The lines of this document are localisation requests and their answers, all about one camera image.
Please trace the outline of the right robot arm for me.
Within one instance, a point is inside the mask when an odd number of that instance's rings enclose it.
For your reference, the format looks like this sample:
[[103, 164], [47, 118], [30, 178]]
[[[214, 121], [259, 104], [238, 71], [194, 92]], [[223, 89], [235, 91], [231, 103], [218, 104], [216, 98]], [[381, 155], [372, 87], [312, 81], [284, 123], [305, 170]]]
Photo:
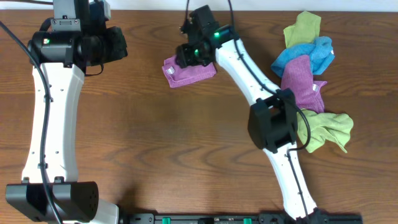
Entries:
[[264, 75], [232, 27], [185, 24], [181, 32], [187, 35], [188, 43], [177, 47], [176, 63], [185, 68], [216, 62], [246, 97], [250, 105], [249, 136], [270, 160], [286, 214], [295, 223], [321, 223], [298, 160], [297, 116], [302, 111], [293, 92], [281, 89]]

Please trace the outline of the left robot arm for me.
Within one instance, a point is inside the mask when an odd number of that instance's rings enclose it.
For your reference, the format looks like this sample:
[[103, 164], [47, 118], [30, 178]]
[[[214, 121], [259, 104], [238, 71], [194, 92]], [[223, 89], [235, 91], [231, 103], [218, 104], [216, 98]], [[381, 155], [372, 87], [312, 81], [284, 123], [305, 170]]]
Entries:
[[33, 222], [127, 223], [120, 208], [101, 200], [96, 182], [81, 182], [75, 155], [76, 117], [89, 66], [127, 55], [118, 27], [36, 32], [24, 51], [33, 65], [34, 120], [21, 182], [6, 201]]

